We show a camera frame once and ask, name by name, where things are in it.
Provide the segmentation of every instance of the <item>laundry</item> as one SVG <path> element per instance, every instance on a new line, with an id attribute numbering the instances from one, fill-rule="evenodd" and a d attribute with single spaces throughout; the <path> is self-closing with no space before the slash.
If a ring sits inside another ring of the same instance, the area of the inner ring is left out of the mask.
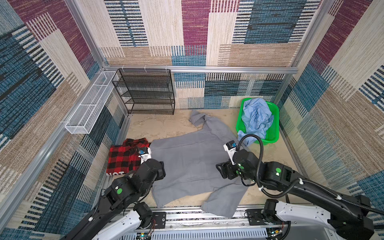
<path id="1" fill-rule="evenodd" d="M 264 99 L 253 98 L 244 102 L 242 120 L 247 134 L 255 134 L 265 139 L 266 131 L 273 123 L 273 115 Z M 240 140 L 246 133 L 239 130 L 237 135 L 237 139 Z M 256 138 L 247 137 L 243 143 L 249 146 L 255 141 Z"/>
<path id="2" fill-rule="evenodd" d="M 111 146 L 106 175 L 123 175 L 132 170 L 137 170 L 141 163 L 138 148 L 149 147 L 146 138 L 126 139 L 121 146 Z"/>
<path id="3" fill-rule="evenodd" d="M 152 158 L 164 162 L 166 177 L 153 183 L 158 207 L 188 195 L 212 192 L 201 209 L 232 217 L 248 187 L 240 178 L 223 179 L 216 164 L 229 159 L 223 145 L 236 136 L 218 118 L 192 111 L 189 121 L 203 129 L 178 137 L 154 140 Z"/>

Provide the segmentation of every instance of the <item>mesh shelf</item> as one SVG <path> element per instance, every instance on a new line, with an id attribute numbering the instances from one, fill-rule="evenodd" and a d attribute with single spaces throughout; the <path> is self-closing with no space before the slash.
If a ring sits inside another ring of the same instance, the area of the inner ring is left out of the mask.
<path id="1" fill-rule="evenodd" d="M 98 76 L 65 125 L 68 132 L 71 134 L 89 134 L 91 132 L 113 90 L 112 79 L 118 79 L 114 71 L 104 71 Z"/>
<path id="2" fill-rule="evenodd" d="M 175 95 L 169 70 L 118 69 L 112 83 L 129 113 L 174 113 Z"/>

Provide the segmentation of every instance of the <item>light blue cloth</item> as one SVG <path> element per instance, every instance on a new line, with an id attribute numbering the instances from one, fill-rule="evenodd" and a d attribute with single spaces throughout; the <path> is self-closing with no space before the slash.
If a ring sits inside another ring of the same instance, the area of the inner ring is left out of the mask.
<path id="1" fill-rule="evenodd" d="M 261 139 L 265 139 L 266 131 L 273 123 L 273 115 L 269 110 L 268 104 L 262 98 L 253 98 L 246 100 L 243 106 L 243 114 L 241 119 L 244 122 L 247 134 L 255 134 Z M 240 139 L 246 134 L 239 130 L 237 139 Z M 251 145 L 256 141 L 254 137 L 247 137 L 243 143 L 246 146 Z"/>

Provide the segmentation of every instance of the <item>black mesh rack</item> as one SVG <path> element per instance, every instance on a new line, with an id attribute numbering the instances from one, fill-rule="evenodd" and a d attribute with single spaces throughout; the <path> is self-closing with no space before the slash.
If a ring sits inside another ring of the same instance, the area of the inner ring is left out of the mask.
<path id="1" fill-rule="evenodd" d="M 112 81 L 128 113 L 167 114 L 175 112 L 175 94 L 170 70 L 120 68 Z"/>

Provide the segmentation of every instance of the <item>robotic arm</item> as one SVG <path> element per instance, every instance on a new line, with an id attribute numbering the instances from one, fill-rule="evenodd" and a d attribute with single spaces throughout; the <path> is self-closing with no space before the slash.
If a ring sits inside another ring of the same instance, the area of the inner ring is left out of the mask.
<path id="1" fill-rule="evenodd" d="M 252 152 L 240 150 L 242 141 L 249 136 L 256 137 L 260 143 L 260 156 L 257 158 Z M 239 145 L 234 141 L 224 145 L 230 160 L 217 164 L 223 178 L 233 179 L 241 177 L 245 186 L 257 184 L 268 197 L 263 220 L 267 222 L 281 221 L 305 221 L 320 224 L 336 231 L 338 235 L 347 240 L 368 240 L 373 235 L 373 222 L 367 218 L 368 212 L 383 214 L 383 211 L 372 209 L 369 198 L 363 195 L 348 196 L 318 183 L 310 181 L 292 168 L 279 162 L 262 162 L 263 143 L 254 135 L 244 136 Z M 243 180 L 251 180 L 254 183 L 246 185 Z M 265 189 L 281 191 L 272 195 Z M 303 206 L 287 204 L 275 200 L 287 193 L 296 195 L 314 203 L 316 206 Z"/>
<path id="2" fill-rule="evenodd" d="M 164 163 L 146 159 L 138 170 L 113 180 L 98 204 L 61 240 L 111 239 L 138 227 L 146 228 L 152 220 L 152 211 L 140 197 L 149 194 L 152 184 L 165 177 Z M 133 211 L 108 228 L 100 231 L 113 217 L 136 203 Z"/>

